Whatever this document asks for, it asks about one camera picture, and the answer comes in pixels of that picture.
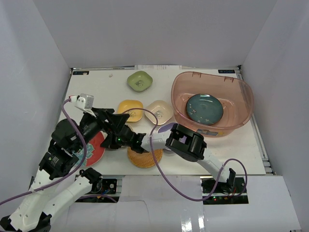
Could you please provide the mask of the teal round ceramic plate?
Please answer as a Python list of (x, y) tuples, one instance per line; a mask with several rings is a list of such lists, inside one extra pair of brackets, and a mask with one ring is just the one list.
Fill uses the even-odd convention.
[(186, 103), (189, 118), (199, 124), (213, 125), (221, 120), (224, 109), (220, 101), (209, 94), (196, 94)]

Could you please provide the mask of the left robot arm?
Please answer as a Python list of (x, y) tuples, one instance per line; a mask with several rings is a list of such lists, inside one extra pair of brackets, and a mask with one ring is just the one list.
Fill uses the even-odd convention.
[(10, 232), (47, 232), (52, 213), (45, 209), (58, 184), (79, 170), (83, 163), (76, 156), (87, 152), (86, 144), (98, 133), (118, 137), (129, 114), (115, 114), (113, 109), (92, 108), (85, 112), (79, 124), (69, 116), (58, 122), (35, 179), (19, 207), (1, 219), (0, 225)]

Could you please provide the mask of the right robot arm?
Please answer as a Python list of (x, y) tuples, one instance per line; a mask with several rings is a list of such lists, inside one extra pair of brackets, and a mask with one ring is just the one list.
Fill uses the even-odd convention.
[(170, 130), (155, 134), (135, 133), (125, 125), (119, 134), (109, 132), (100, 146), (113, 150), (126, 146), (139, 154), (151, 152), (152, 148), (168, 148), (184, 160), (197, 162), (202, 166), (218, 181), (218, 188), (222, 192), (228, 193), (236, 186), (236, 172), (224, 167), (224, 164), (211, 154), (201, 134), (181, 124), (175, 123)]

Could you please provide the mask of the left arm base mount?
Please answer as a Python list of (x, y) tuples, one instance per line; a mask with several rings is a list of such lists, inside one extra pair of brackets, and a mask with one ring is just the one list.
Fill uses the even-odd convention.
[(117, 182), (114, 178), (103, 179), (95, 189), (76, 200), (76, 203), (117, 203)]

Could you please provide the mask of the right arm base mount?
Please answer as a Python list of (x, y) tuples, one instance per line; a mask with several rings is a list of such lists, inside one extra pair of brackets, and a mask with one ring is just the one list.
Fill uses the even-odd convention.
[[(202, 178), (201, 189), (202, 197), (209, 195), (215, 180), (213, 178)], [(237, 177), (234, 183), (234, 188), (231, 190), (224, 188), (223, 183), (219, 182), (214, 193), (207, 200), (203, 201), (204, 205), (227, 205), (227, 204), (248, 204), (249, 199), (247, 190), (238, 196), (244, 189), (245, 181), (243, 177)]]

